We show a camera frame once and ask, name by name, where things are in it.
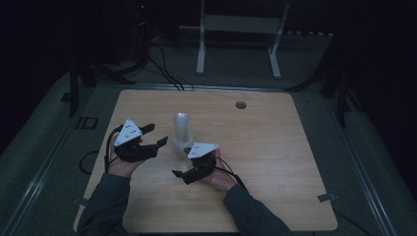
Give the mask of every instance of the metal frame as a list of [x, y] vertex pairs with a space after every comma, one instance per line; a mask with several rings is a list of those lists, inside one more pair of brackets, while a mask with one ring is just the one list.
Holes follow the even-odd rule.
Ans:
[[206, 30], [222, 30], [222, 31], [240, 31], [240, 32], [260, 32], [274, 33], [275, 40], [272, 47], [268, 48], [268, 57], [272, 74], [275, 79], [281, 78], [278, 62], [276, 60], [276, 49], [282, 36], [285, 21], [288, 16], [290, 4], [284, 7], [281, 18], [254, 18], [254, 17], [235, 17], [235, 16], [217, 16], [206, 15], [206, 1], [201, 0], [200, 12], [200, 47], [199, 56], [197, 58], [197, 75], [205, 72], [206, 62]]

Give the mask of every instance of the small round hole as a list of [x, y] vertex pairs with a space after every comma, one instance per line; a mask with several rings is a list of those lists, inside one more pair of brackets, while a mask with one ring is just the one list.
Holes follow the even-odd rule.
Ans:
[[239, 109], [245, 109], [247, 107], [246, 102], [244, 101], [237, 101], [236, 102], [236, 107]]

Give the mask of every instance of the gray sleeve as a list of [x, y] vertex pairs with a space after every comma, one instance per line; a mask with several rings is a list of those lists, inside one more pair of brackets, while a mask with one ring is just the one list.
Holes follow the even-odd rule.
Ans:
[[129, 201], [131, 178], [104, 173], [80, 218], [77, 233], [128, 235], [123, 215]]
[[235, 185], [223, 200], [243, 236], [289, 235], [286, 224], [242, 186]]

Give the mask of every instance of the table top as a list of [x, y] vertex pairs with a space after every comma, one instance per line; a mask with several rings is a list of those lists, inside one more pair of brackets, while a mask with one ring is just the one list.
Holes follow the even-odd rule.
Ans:
[[[239, 109], [236, 102], [247, 107]], [[293, 231], [337, 227], [330, 202], [320, 203], [326, 189], [292, 97], [287, 93], [231, 91], [123, 90], [98, 156], [105, 155], [111, 131], [127, 118], [155, 129], [143, 145], [168, 136], [158, 156], [134, 173], [124, 226], [130, 232], [236, 232], [222, 203], [225, 193], [202, 182], [186, 185], [171, 170], [175, 158], [173, 116], [189, 114], [195, 142], [217, 143], [221, 157]], [[104, 172], [98, 158], [85, 192], [88, 199]], [[84, 209], [80, 207], [75, 221]]]

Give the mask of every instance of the person's left hand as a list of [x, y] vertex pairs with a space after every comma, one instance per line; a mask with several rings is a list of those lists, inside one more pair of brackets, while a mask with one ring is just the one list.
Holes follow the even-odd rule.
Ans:
[[111, 138], [111, 154], [108, 165], [107, 173], [112, 175], [124, 176], [124, 177], [132, 177], [133, 172], [135, 172], [136, 168], [144, 163], [144, 160], [136, 161], [136, 162], [128, 162], [121, 160], [117, 154], [114, 152], [114, 142], [116, 141], [117, 136], [113, 136]]

